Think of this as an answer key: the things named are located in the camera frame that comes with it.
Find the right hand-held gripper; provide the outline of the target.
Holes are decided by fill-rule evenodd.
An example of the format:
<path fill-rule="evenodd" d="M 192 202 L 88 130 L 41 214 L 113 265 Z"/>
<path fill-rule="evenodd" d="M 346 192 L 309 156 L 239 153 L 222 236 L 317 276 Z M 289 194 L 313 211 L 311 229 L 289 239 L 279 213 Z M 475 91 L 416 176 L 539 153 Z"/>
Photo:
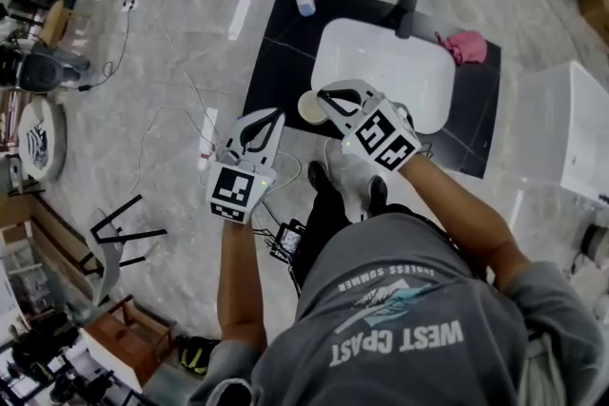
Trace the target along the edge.
<path fill-rule="evenodd" d="M 318 90 L 317 100 L 345 135 L 343 154 L 395 172 L 422 149 L 408 108 L 390 101 L 362 79 L 328 84 Z"/>

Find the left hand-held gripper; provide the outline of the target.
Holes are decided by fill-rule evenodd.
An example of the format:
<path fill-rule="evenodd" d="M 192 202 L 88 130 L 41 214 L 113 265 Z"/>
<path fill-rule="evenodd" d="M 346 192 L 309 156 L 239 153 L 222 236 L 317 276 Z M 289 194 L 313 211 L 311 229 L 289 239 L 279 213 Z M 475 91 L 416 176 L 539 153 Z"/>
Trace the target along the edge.
<path fill-rule="evenodd" d="M 206 183 L 206 202 L 215 216 L 246 224 L 261 202 L 277 172 L 273 168 L 283 129 L 285 114 L 277 107 L 264 108 L 240 117 L 233 125 L 234 138 L 217 152 Z M 264 144 L 252 150 L 248 144 L 265 134 Z"/>

